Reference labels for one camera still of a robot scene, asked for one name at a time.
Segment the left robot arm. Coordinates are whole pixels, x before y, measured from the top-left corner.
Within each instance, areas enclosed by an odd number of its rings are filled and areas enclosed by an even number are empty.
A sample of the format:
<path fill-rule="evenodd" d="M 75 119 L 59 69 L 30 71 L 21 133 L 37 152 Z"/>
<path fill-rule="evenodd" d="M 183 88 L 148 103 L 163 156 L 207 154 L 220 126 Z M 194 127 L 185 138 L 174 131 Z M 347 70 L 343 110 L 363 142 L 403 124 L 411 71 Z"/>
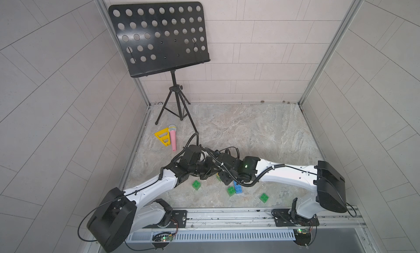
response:
<path fill-rule="evenodd" d="M 84 217 L 86 227 L 105 252 L 111 253 L 125 243 L 129 234 L 149 225 L 165 226 L 171 221 L 172 207 L 160 198 L 190 176 L 202 180 L 215 175 L 219 151 L 188 143 L 160 173 L 124 191 L 115 187 L 103 201 Z"/>

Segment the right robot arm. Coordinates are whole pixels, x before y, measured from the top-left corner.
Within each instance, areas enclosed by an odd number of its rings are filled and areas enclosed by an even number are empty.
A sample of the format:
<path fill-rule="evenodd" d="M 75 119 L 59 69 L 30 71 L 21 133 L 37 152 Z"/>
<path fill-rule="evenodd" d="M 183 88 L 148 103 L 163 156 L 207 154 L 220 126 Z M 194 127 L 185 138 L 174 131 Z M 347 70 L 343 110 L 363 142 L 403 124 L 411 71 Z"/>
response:
<path fill-rule="evenodd" d="M 355 209 L 346 201 L 345 179 L 328 162 L 318 161 L 316 165 L 295 166 L 275 163 L 247 156 L 243 160 L 206 149 L 215 166 L 223 175 L 222 180 L 236 182 L 243 187 L 253 187 L 259 182 L 273 182 L 293 185 L 308 191 L 302 198 L 294 198 L 286 213 L 273 211 L 276 218 L 289 221 L 295 226 L 317 226 L 316 215 L 324 210 L 335 213 L 349 213 L 355 218 Z"/>

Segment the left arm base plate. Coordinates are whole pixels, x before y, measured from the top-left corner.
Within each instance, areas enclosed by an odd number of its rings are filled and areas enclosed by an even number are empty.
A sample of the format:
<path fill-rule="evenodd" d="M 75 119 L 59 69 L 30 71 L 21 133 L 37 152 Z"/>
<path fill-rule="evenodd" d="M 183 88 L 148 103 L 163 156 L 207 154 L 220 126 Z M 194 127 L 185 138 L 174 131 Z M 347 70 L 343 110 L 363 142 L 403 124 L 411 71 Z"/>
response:
<path fill-rule="evenodd" d="M 165 213 L 163 219 L 159 222 L 158 226 L 162 229 L 171 228 L 185 228 L 187 222 L 187 210 L 172 210 Z"/>

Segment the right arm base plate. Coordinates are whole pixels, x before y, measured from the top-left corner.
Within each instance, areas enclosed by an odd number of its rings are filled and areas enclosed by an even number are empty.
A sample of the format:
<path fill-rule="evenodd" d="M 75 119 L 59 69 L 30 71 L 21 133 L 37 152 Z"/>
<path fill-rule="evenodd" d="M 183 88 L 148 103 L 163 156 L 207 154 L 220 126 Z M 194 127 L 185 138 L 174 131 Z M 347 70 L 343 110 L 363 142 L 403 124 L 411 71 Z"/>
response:
<path fill-rule="evenodd" d="M 319 221 L 316 216 L 312 217 L 311 219 L 306 219 L 295 213 L 292 213 L 291 209 L 273 209 L 271 211 L 271 215 L 274 217 L 277 227 L 319 226 Z"/>

